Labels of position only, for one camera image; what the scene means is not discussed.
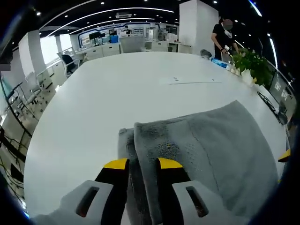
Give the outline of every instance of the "gray towel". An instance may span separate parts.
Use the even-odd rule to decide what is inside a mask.
[[[131,149],[126,147],[128,143],[133,143]],[[267,141],[254,118],[238,101],[208,112],[136,123],[134,130],[122,129],[119,155],[129,159],[137,156],[135,162],[142,173],[131,173],[136,173],[138,188],[141,183],[145,185],[153,224],[162,223],[156,186],[157,157],[181,163],[190,179],[219,194],[224,206],[237,216],[252,217],[278,180]],[[135,191],[128,199],[144,204],[144,197]],[[127,203],[127,210],[133,206]],[[135,209],[142,214],[147,211],[145,205],[135,205]]]

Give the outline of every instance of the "white table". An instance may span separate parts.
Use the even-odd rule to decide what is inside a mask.
[[[213,83],[167,84],[173,77]],[[121,128],[216,109],[236,99],[255,118],[277,161],[285,152],[285,129],[258,90],[278,106],[265,88],[250,88],[196,55],[137,52],[84,63],[51,100],[33,134],[24,176],[29,214],[52,212],[62,196],[117,159]],[[282,168],[277,163],[279,174]]]

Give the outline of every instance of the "ceiling light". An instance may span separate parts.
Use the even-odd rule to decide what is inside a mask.
[[[256,7],[256,5],[254,3],[252,3],[252,1],[248,0],[250,2],[250,4],[252,5],[252,7],[254,8],[254,10],[256,11],[256,13],[259,15],[259,16],[263,16],[261,14],[261,12],[258,10],[258,8]]]
[[[242,48],[245,48],[241,43],[239,43],[237,40],[234,40],[236,43],[238,43]]]
[[[271,46],[272,46],[272,50],[273,50],[273,54],[274,54],[275,65],[276,65],[276,68],[278,68],[275,46],[274,46],[274,42],[271,38],[270,38],[270,42],[271,42]]]
[[[89,1],[86,1],[86,2],[84,2],[84,3],[75,5],[75,6],[71,7],[71,8],[69,8],[69,9],[67,9],[67,10],[65,10],[65,11],[63,11],[63,12],[61,12],[61,13],[59,13],[58,15],[56,15],[55,17],[53,17],[51,20],[49,20],[48,22],[44,23],[44,25],[41,26],[38,30],[41,30],[43,27],[45,27],[46,25],[48,25],[49,23],[51,23],[53,20],[55,20],[56,18],[60,17],[61,15],[64,15],[64,14],[67,13],[68,11],[71,11],[71,10],[77,8],[77,7],[80,7],[80,6],[82,6],[82,5],[88,4],[88,3],[93,2],[93,1],[98,1],[98,0],[89,0]]]
[[[92,24],[92,25],[83,27],[83,29],[87,29],[87,28],[89,28],[89,27],[93,27],[93,26],[100,25],[100,24],[103,24],[103,23],[111,23],[111,22],[113,22],[113,24],[114,24],[114,22],[116,22],[116,21],[123,21],[123,20],[154,20],[154,19],[152,19],[152,18],[127,18],[127,19],[109,20],[109,21],[99,22],[99,23],[96,23],[96,24]],[[78,32],[78,31],[80,31],[81,29],[75,30],[75,31],[73,31],[73,32],[70,33],[70,34],[73,34],[73,33],[75,33],[75,32]]]
[[[66,23],[65,25],[60,26],[58,29],[52,31],[50,34],[47,35],[47,37],[50,36],[50,35],[52,35],[52,34],[54,34],[54,33],[57,32],[58,30],[64,28],[65,26],[68,26],[68,25],[70,25],[70,24],[72,24],[72,23],[75,23],[75,22],[77,22],[77,21],[79,21],[79,20],[85,19],[85,18],[87,18],[87,17],[89,17],[89,16],[98,15],[98,14],[100,14],[100,13],[112,12],[112,11],[126,10],[126,9],[127,9],[127,10],[128,10],[128,9],[149,9],[149,10],[157,10],[157,11],[164,11],[164,12],[174,13],[174,11],[171,11],[171,10],[166,10],[166,9],[161,9],[161,8],[149,8],[149,7],[128,7],[128,8],[115,8],[115,9],[109,9],[109,10],[105,10],[105,11],[101,11],[101,12],[89,14],[89,15],[83,16],[83,17],[81,17],[81,18],[78,18],[78,19],[76,19],[76,20],[73,20],[73,21],[71,21],[71,22],[68,22],[68,23]]]

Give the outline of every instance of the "face mask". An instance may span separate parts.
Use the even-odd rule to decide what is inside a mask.
[[[223,24],[222,24],[222,27],[224,28],[224,33],[225,33],[229,38],[232,38],[232,37],[233,37],[233,34],[230,33],[228,30],[226,30]]]

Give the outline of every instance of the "column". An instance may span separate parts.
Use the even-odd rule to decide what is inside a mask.
[[[62,48],[61,48],[61,42],[60,42],[60,36],[55,36],[55,40],[56,40],[56,45],[57,45],[57,50],[59,53],[62,53]]]
[[[179,41],[191,45],[193,54],[200,55],[206,49],[214,55],[211,34],[218,23],[218,11],[199,0],[181,3],[179,7]]]
[[[46,69],[38,30],[28,32],[21,39],[19,53],[25,76],[31,72],[38,75]]]

